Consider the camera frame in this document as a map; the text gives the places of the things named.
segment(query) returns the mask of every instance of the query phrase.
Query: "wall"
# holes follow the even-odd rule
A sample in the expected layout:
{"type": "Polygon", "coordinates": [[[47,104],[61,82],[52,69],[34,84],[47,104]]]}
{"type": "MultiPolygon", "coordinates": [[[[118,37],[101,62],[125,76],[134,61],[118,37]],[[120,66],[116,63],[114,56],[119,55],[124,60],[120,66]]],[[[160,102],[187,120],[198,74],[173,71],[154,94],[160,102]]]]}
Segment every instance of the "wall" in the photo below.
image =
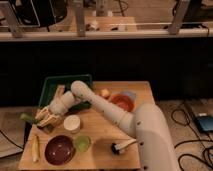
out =
{"type": "Polygon", "coordinates": [[[156,99],[212,97],[212,38],[0,43],[0,105],[37,105],[45,77],[148,80],[156,99]]]}

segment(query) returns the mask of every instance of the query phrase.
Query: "purple bowl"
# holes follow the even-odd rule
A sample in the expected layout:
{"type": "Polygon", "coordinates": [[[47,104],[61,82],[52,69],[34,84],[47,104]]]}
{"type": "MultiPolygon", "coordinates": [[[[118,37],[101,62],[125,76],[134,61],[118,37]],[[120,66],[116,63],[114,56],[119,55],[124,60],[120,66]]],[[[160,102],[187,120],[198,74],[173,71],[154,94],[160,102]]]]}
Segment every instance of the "purple bowl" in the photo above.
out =
{"type": "Polygon", "coordinates": [[[59,135],[51,139],[45,149],[46,160],[53,165],[65,164],[72,159],[75,154],[72,139],[59,135]]]}

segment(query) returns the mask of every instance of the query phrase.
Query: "green tray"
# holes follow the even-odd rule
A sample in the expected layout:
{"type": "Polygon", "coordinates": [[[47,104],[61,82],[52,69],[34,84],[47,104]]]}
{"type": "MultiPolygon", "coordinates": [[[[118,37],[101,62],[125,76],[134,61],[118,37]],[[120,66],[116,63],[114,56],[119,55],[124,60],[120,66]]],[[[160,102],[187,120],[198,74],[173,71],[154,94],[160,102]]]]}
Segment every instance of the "green tray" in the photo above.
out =
{"type": "MultiPolygon", "coordinates": [[[[70,90],[72,82],[81,80],[85,82],[90,88],[92,88],[92,77],[89,74],[86,75],[67,75],[67,76],[54,76],[47,77],[44,81],[41,97],[39,100],[39,108],[43,108],[50,104],[54,97],[55,91],[59,84],[65,85],[65,91],[70,90]]],[[[70,110],[78,110],[90,108],[89,102],[83,102],[73,106],[70,110]]]]}

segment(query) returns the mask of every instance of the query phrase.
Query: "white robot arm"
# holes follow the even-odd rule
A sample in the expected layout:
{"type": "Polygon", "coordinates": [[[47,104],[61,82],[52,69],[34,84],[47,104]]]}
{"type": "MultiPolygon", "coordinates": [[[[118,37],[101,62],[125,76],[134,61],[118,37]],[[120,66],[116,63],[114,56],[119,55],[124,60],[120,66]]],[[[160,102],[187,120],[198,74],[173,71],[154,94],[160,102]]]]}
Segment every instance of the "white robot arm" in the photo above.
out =
{"type": "Polygon", "coordinates": [[[131,114],[95,95],[81,81],[73,82],[71,91],[75,96],[89,101],[122,131],[137,139],[143,166],[141,170],[180,171],[169,128],[158,106],[144,103],[135,114],[131,114]]]}

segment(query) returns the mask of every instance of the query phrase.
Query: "wire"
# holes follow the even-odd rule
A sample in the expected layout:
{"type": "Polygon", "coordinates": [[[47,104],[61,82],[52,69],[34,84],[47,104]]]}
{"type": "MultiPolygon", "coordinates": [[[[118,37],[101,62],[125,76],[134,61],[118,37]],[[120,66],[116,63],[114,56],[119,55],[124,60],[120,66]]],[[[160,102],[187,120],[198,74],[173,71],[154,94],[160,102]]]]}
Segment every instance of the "wire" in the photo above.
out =
{"type": "Polygon", "coordinates": [[[183,168],[182,165],[181,165],[181,159],[182,159],[183,157],[186,157],[186,156],[192,157],[192,158],[194,158],[194,159],[197,159],[197,160],[200,161],[201,163],[203,163],[203,164],[205,164],[206,166],[208,166],[209,168],[213,169],[213,166],[210,165],[209,163],[207,163],[205,160],[202,160],[201,158],[199,158],[199,157],[197,157],[197,156],[195,156],[195,155],[193,155],[193,154],[185,153],[185,154],[180,155],[180,157],[178,157],[178,163],[179,163],[180,169],[181,169],[182,171],[184,171],[184,168],[183,168]]]}
{"type": "Polygon", "coordinates": [[[0,130],[0,133],[7,139],[7,141],[9,141],[11,144],[15,145],[16,147],[20,148],[20,149],[24,149],[23,147],[17,145],[15,142],[13,142],[2,130],[0,130]]]}
{"type": "Polygon", "coordinates": [[[123,17],[125,17],[125,14],[124,12],[129,8],[129,4],[125,1],[122,1],[122,0],[114,0],[114,1],[117,1],[119,3],[119,6],[120,6],[120,11],[113,11],[113,13],[121,13],[121,15],[123,17]]]}
{"type": "Polygon", "coordinates": [[[182,171],[184,171],[184,168],[182,167],[181,165],[181,159],[183,157],[191,157],[193,159],[196,159],[197,161],[203,163],[204,165],[206,165],[207,167],[213,169],[213,161],[212,161],[212,158],[213,158],[213,153],[211,153],[211,151],[213,150],[213,146],[210,146],[210,147],[206,147],[203,142],[209,142],[209,143],[213,143],[213,140],[211,138],[211,136],[206,133],[207,137],[209,138],[209,140],[207,139],[200,139],[200,136],[198,135],[198,133],[196,132],[196,130],[191,126],[191,121],[190,121],[190,118],[189,118],[189,115],[188,113],[185,112],[184,109],[181,108],[181,105],[184,104],[181,103],[178,108],[176,108],[175,110],[173,110],[171,112],[171,118],[172,120],[176,123],[176,124],[179,124],[181,126],[185,126],[185,127],[189,127],[191,129],[191,131],[195,134],[195,136],[197,137],[197,140],[186,140],[186,141],[182,141],[182,142],[179,142],[178,144],[176,144],[174,146],[174,148],[177,148],[179,147],[180,145],[182,144],[186,144],[186,143],[195,143],[195,142],[199,142],[201,143],[201,145],[203,146],[204,150],[202,151],[202,158],[201,159],[200,157],[197,157],[196,155],[194,154],[190,154],[190,153],[184,153],[184,154],[181,154],[179,157],[178,157],[178,163],[179,163],[179,166],[180,166],[180,169],[182,171]],[[179,120],[177,120],[175,118],[175,114],[176,112],[181,112],[183,115],[184,115],[184,122],[181,122],[179,120]]]}
{"type": "Polygon", "coordinates": [[[182,145],[182,144],[187,144],[187,143],[192,143],[192,142],[213,142],[212,140],[206,140],[206,139],[200,139],[200,140],[186,140],[186,141],[181,141],[178,144],[175,145],[175,148],[177,148],[178,146],[182,145]]]}

